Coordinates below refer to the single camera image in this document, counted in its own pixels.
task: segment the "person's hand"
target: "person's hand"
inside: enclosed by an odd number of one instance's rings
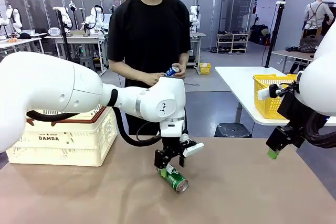
[[[142,82],[146,83],[149,86],[154,86],[160,77],[163,77],[164,73],[146,73]]]
[[[174,74],[174,77],[179,78],[179,79],[184,79],[185,78],[185,67],[183,67],[179,63],[174,63],[173,66],[178,67],[180,70],[179,73]]]

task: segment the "black plastic step stool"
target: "black plastic step stool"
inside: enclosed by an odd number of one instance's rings
[[[217,125],[215,137],[251,138],[252,134],[241,123],[220,123]]]

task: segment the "mannequin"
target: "mannequin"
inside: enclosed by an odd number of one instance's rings
[[[322,22],[324,20],[324,15],[327,14],[329,17],[329,21],[327,24],[330,26],[332,21],[334,20],[334,15],[330,11],[328,4],[323,3],[323,0],[316,0],[313,3],[307,5],[305,11],[305,21],[304,27],[302,28],[303,34],[302,37],[306,38],[308,36],[314,35],[316,39],[320,37],[322,32]],[[307,63],[305,60],[296,59],[296,61],[302,61]],[[294,73],[299,64],[294,63],[289,73]],[[301,65],[299,67],[299,71],[303,70],[306,66]]]

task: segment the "yellow plastic basket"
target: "yellow plastic basket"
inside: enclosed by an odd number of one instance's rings
[[[258,99],[258,91],[267,88],[271,84],[291,83],[297,78],[296,74],[288,74],[287,76],[277,76],[276,74],[259,74],[253,76],[254,82],[254,103],[260,114],[266,119],[285,119],[278,113],[281,104],[281,98],[267,98],[265,100]]]
[[[210,74],[211,64],[210,63],[200,63],[199,71],[201,74]]]

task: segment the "black clothing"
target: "black clothing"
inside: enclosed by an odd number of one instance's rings
[[[190,50],[189,12],[180,0],[162,0],[155,6],[127,0],[110,19],[108,58],[125,60],[133,69],[146,73],[166,72]],[[141,81],[126,79],[125,87],[149,88]],[[129,134],[135,135],[145,120],[127,116]],[[140,135],[156,135],[158,123],[144,127]]]
[[[305,29],[303,31],[303,38],[306,38],[310,35],[316,35],[317,33],[317,29]],[[301,59],[295,59],[295,61],[300,61],[303,63],[308,63],[306,60],[301,60]],[[293,74],[295,72],[295,70],[299,67],[299,71],[303,71],[305,70],[305,68],[307,67],[307,65],[302,65],[302,64],[298,64],[298,63],[293,63],[293,66],[291,67],[289,73]]]

